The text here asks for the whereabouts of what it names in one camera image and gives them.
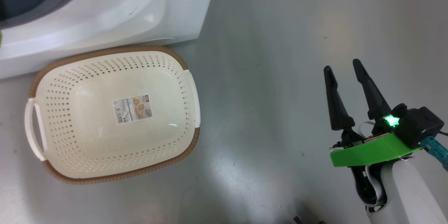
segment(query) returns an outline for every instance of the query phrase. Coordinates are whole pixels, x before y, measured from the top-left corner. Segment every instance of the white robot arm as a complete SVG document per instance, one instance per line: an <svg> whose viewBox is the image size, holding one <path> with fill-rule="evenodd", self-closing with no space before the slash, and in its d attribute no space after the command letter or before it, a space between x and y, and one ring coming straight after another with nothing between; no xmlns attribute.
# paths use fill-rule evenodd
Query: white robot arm
<svg viewBox="0 0 448 224"><path fill-rule="evenodd" d="M416 168L407 160L386 162L381 168L386 203L367 215L372 224L448 224Z"/></svg>

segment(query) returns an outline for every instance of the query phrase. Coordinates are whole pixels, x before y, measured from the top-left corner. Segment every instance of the white washing machine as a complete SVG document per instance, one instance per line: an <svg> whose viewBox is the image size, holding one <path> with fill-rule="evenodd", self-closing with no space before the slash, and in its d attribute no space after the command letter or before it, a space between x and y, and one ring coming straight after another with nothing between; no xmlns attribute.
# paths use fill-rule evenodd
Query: white washing machine
<svg viewBox="0 0 448 224"><path fill-rule="evenodd" d="M83 52L199 36L210 0L0 0L0 78Z"/></svg>

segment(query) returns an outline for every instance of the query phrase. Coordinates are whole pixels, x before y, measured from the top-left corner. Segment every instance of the brown woven rim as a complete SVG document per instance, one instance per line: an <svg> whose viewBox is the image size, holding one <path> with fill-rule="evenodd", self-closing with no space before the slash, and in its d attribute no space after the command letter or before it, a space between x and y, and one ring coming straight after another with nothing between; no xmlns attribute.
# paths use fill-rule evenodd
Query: brown woven rim
<svg viewBox="0 0 448 224"><path fill-rule="evenodd" d="M37 87L38 87L40 81L42 80L42 78L48 72L50 72L51 70L53 70L57 67L64 66L64 65L76 62L76 61L85 60L87 58L94 58L94 57L99 57L99 56L104 56L104 55L125 53L125 52L137 52L137 51L160 51L160 52L167 53L167 54L171 55L173 58L175 58L184 70L188 69L188 66L185 63L185 61L179 55L177 55L177 53L175 53L173 50L170 50L166 47L147 46L147 45L143 45L143 46L142 45L136 45L136 46L130 45L130 46L125 46L125 47L109 48L109 49L98 50L98 51L75 55L72 57L68 57L68 58L56 61L55 63L51 63L50 65L46 66L36 75L34 82L31 85L31 89L29 90L29 97L30 98L36 97ZM164 162L160 162L160 163L157 163L154 165L150 165L150 166L140 168L138 170L129 171L126 173L119 173L119 174L114 174L114 175L109 175L109 176L101 176L101 177L93 177L93 178L85 178L85 179L74 179L74 178L70 178L70 177L60 174L58 171L56 171L56 169L51 165L51 163L48 160L42 161L42 165L56 179L58 179L62 182L65 182L65 183L69 183L69 184L95 184L95 183L101 183L101 182L107 182L107 181L120 180L120 179L125 179L125 178L130 178L133 176L141 175L144 173L149 173L149 172L155 171L157 169L160 169L160 168L163 168L168 165L172 165L174 163L181 161L182 159L187 157L193 151L193 149L196 146L197 140L199 139L199 134L200 134L200 128L197 127L197 128L195 128L195 134L193 135L193 139L192 139L190 145L184 152L182 152L177 157L173 157L172 159L166 160Z"/></svg>

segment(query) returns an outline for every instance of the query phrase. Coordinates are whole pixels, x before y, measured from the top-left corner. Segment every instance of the concrete floor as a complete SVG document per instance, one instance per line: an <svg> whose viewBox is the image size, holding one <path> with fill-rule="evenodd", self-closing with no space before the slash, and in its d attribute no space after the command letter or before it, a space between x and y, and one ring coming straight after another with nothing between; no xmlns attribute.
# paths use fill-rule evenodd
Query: concrete floor
<svg viewBox="0 0 448 224"><path fill-rule="evenodd" d="M0 219L5 223L369 223L348 168L334 168L323 67L348 113L368 120L351 60L390 106L448 120L446 0L212 0L189 65L201 136L185 160L104 184L72 186L32 154L23 111L33 74L0 80ZM444 144L447 138L439 136ZM448 216L448 175L411 162Z"/></svg>

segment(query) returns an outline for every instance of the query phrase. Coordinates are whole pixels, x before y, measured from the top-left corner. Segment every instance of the laundry basket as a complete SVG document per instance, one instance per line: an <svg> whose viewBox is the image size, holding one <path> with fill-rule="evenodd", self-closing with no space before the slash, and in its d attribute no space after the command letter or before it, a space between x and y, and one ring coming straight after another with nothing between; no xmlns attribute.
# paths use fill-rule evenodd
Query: laundry basket
<svg viewBox="0 0 448 224"><path fill-rule="evenodd" d="M24 124L32 151L56 178L91 184L184 159L200 133L200 105L185 62L164 47L117 47L44 68ZM36 111L41 146L33 130Z"/></svg>

